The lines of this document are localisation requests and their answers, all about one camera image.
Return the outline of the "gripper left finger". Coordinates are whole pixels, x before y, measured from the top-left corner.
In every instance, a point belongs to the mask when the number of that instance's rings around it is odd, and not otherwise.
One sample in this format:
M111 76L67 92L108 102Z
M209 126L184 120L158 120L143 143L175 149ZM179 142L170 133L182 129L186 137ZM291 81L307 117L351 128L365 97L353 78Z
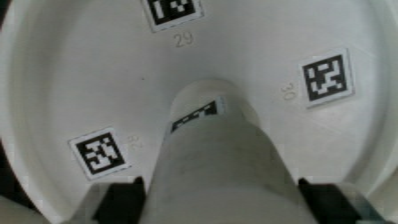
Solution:
M145 202L143 179L94 183L69 224L138 224Z

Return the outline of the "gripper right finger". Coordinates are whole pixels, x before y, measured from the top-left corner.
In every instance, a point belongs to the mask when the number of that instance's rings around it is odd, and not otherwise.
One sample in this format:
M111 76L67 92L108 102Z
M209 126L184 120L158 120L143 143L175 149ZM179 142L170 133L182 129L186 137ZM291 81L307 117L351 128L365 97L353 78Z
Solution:
M296 187L318 224L385 224L385 218L349 184L310 183L300 178Z

